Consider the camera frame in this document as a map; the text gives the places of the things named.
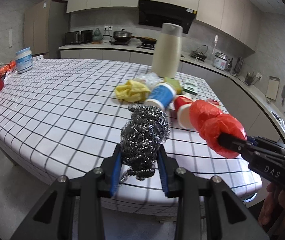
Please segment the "right hand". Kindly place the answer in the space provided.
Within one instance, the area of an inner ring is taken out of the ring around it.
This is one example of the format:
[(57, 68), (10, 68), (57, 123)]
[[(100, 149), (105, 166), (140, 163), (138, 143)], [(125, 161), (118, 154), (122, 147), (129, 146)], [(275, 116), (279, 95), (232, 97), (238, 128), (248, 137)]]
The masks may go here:
[[(270, 222), (272, 219), (272, 213), (277, 204), (279, 204), (285, 211), (285, 191), (281, 190), (278, 194), (278, 198), (276, 199), (276, 188), (277, 187), (273, 183), (270, 183), (266, 188), (268, 196), (264, 200), (258, 217), (258, 223), (260, 226), (265, 226)], [(281, 226), (285, 226), (285, 216), (281, 222)]]

